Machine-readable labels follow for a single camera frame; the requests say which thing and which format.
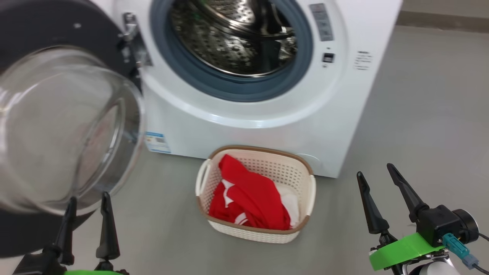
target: white plastic basket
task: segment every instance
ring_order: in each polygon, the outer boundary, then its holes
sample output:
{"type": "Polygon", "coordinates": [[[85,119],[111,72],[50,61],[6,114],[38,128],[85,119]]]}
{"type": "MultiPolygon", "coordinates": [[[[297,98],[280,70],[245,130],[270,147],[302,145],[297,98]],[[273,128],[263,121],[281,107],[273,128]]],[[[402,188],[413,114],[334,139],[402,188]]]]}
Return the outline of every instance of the white plastic basket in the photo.
{"type": "Polygon", "coordinates": [[[227,146],[204,161],[197,175],[195,194],[202,214],[215,230],[242,239],[285,244],[295,239],[309,220],[316,198],[316,180],[311,167],[299,156],[259,147],[227,146]],[[209,216],[214,189],[222,180],[218,165],[226,154],[239,160],[249,171],[292,187],[299,201],[299,225],[290,230],[259,229],[209,216]]]}

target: washing machine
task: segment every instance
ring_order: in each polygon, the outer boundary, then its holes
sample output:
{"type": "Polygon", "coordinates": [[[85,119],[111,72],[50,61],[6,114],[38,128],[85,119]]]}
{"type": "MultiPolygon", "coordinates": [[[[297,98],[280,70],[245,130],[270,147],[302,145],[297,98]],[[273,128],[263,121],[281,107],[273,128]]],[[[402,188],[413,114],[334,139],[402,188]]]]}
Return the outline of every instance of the washing machine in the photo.
{"type": "Polygon", "coordinates": [[[401,0],[270,0],[283,36],[250,42],[233,28],[267,16],[255,2],[106,6],[121,29],[129,20],[142,35],[146,145],[202,159],[225,145],[273,148],[338,177],[401,0]],[[209,10],[223,22],[204,22],[209,10]]]}

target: concrete floor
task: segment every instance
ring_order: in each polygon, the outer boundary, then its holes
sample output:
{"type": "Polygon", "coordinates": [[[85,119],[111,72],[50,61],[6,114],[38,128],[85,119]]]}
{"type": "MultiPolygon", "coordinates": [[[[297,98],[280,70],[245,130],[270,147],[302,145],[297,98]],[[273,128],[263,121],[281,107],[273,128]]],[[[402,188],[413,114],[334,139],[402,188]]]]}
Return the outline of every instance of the concrete floor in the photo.
{"type": "MultiPolygon", "coordinates": [[[[117,269],[131,274],[391,274],[372,271],[356,183],[361,170],[397,238],[412,234],[392,183],[392,162],[430,206],[463,208],[489,234],[489,35],[397,27],[338,179],[318,178],[310,222],[287,245],[214,231],[200,215],[194,184],[202,160],[141,155],[112,203],[120,241],[117,269]]],[[[74,233],[74,269],[97,265],[101,215],[74,233]]],[[[489,268],[488,243],[469,245],[489,268]]],[[[19,258],[0,260],[11,274],[19,258]]],[[[453,258],[460,274],[468,271],[453,258]]]]}

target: label sticker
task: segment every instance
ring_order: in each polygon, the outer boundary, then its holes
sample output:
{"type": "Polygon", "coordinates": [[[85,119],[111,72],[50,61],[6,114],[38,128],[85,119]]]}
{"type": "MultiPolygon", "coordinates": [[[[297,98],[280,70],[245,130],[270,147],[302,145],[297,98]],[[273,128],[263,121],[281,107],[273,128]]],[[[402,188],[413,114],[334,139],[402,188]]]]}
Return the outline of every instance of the label sticker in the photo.
{"type": "Polygon", "coordinates": [[[369,70],[373,56],[367,51],[356,52],[354,68],[357,70],[369,70]]]}
{"type": "Polygon", "coordinates": [[[152,152],[171,154],[170,146],[166,142],[165,135],[153,132],[146,132],[146,146],[152,152]]]}

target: stainless steel drum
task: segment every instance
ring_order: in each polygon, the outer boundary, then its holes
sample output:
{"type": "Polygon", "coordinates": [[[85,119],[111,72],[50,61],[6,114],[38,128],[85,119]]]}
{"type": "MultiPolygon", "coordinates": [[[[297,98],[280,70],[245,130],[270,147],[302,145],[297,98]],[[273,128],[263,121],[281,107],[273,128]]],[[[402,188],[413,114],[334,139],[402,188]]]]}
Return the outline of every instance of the stainless steel drum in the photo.
{"type": "Polygon", "coordinates": [[[75,48],[24,57],[0,76],[0,205],[78,214],[116,192],[142,144],[138,88],[75,48]]]}
{"type": "Polygon", "coordinates": [[[269,75],[297,53],[293,29],[266,0],[175,1],[171,20],[189,52],[226,74],[269,75]]]}

